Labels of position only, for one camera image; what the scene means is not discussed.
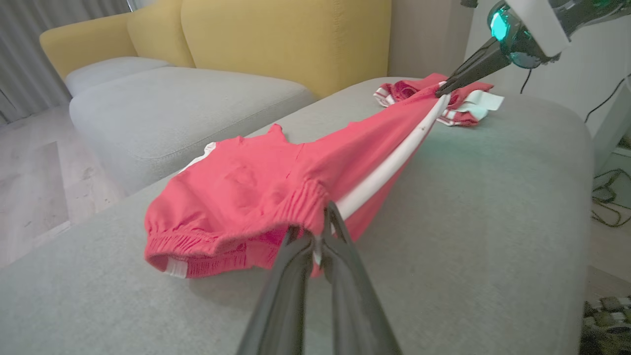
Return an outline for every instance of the sofa cushion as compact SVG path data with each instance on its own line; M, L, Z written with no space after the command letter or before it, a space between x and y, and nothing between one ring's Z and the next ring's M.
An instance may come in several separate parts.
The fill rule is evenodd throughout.
M247 135L313 101L291 81L166 67L85 91L70 103L70 116L132 193L183 168L211 141Z
M79 68L66 77L66 86L73 97L114 79L141 71L170 66L166 61L142 57L118 57Z
M382 110L372 94L397 79L278 123L316 140ZM525 95L473 129L436 125L357 242L403 353L576 355L592 166L579 117ZM0 270L0 354L235 354L267 272L147 264L144 213L167 180ZM333 353L332 316L331 286L310 280L305 354Z

